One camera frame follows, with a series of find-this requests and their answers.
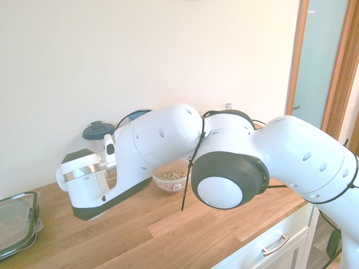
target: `bowl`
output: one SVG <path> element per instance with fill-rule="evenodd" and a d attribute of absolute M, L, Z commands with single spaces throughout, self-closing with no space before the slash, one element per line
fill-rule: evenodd
<path fill-rule="evenodd" d="M 189 162 L 177 160 L 158 168 L 152 178 L 162 190 L 177 193 L 185 189 Z"/>

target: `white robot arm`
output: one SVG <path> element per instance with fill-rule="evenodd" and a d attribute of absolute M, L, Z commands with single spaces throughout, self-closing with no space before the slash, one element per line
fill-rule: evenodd
<path fill-rule="evenodd" d="M 156 168 L 196 154 L 191 185 L 203 203 L 231 209 L 266 190 L 277 178 L 315 204 L 342 229 L 341 269 L 359 268 L 357 157 L 312 125 L 291 116 L 256 130 L 236 110 L 202 118 L 185 104 L 154 110 L 115 131 L 117 184 L 109 189 L 105 161 L 92 151 L 68 154 L 57 172 L 74 215 L 83 220 L 141 191 Z"/>

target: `wooden door frame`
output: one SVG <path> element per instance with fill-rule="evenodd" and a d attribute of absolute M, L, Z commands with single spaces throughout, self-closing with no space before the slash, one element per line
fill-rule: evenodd
<path fill-rule="evenodd" d="M 309 0 L 301 0 L 296 39 L 294 41 L 286 115 L 292 115 L 293 112 L 308 6 Z M 321 125 L 321 129 L 335 139 L 339 138 L 342 129 L 358 62 L 359 4 L 357 5 L 357 0 L 350 0 Z"/>
<path fill-rule="evenodd" d="M 351 151 L 353 151 L 355 154 L 358 150 L 358 144 L 359 144 L 359 113 L 357 115 L 357 118 L 355 120 L 355 125 L 354 125 L 354 130 L 353 130 L 353 135 L 350 139 L 350 143 L 349 143 L 349 149 Z"/>

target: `drawer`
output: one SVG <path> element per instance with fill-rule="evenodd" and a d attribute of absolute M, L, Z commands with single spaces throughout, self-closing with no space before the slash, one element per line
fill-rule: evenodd
<path fill-rule="evenodd" d="M 313 210 L 313 205 L 306 204 L 212 268 L 251 269 L 269 263 L 308 233 Z M 273 250 L 280 245 L 282 247 L 273 254 L 264 256 L 264 248 Z"/>
<path fill-rule="evenodd" d="M 299 269 L 301 268 L 302 257 L 307 242 L 308 234 L 304 235 L 286 251 L 282 252 L 277 258 L 268 265 L 260 265 L 262 269 Z"/>

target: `wooden countertop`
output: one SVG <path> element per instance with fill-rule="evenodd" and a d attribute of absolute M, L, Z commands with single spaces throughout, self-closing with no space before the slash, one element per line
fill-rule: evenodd
<path fill-rule="evenodd" d="M 44 228 L 0 268 L 211 268 L 306 204 L 292 190 L 275 188 L 242 207 L 216 210 L 189 186 L 181 212 L 183 192 L 170 194 L 152 182 L 102 217 L 82 221 L 57 183 L 36 191 Z"/>

